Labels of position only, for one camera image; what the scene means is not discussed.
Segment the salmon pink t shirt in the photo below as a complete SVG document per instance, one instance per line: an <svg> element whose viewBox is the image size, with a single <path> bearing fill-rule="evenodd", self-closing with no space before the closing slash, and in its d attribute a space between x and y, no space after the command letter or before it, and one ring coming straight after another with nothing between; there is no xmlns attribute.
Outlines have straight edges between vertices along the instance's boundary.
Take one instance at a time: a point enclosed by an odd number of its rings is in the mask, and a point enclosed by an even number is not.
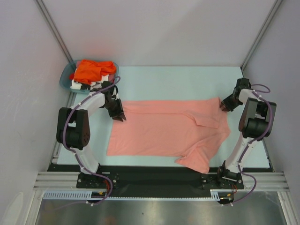
<svg viewBox="0 0 300 225"><path fill-rule="evenodd" d="M126 101L126 121L114 121L109 156L176 157L176 163L208 173L210 160L230 134L218 97L208 100Z"/></svg>

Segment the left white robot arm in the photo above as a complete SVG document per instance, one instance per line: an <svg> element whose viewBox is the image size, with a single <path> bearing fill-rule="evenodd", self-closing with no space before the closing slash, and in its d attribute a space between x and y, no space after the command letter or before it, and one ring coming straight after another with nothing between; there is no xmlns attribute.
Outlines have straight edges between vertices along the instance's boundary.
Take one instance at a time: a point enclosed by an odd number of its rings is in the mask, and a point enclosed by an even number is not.
<svg viewBox="0 0 300 225"><path fill-rule="evenodd" d="M113 120L125 121L122 102L117 91L91 92L84 100L72 107L59 109L56 140L75 156L80 171L88 174L87 182L97 188L104 178L98 173L99 163L90 148L89 117L97 109L104 108Z"/></svg>

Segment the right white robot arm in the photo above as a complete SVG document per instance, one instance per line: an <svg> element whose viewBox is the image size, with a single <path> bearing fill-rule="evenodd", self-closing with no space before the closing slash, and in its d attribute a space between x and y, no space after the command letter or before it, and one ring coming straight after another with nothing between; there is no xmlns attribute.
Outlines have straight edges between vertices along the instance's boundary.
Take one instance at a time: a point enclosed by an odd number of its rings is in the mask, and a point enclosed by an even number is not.
<svg viewBox="0 0 300 225"><path fill-rule="evenodd" d="M232 176L242 172L253 148L270 135L277 109L276 103L265 100L258 91L250 88L236 88L222 101L220 108L231 112L239 105L244 106L238 126L240 136L231 155L222 164L224 172L216 176L221 188L233 183Z"/></svg>

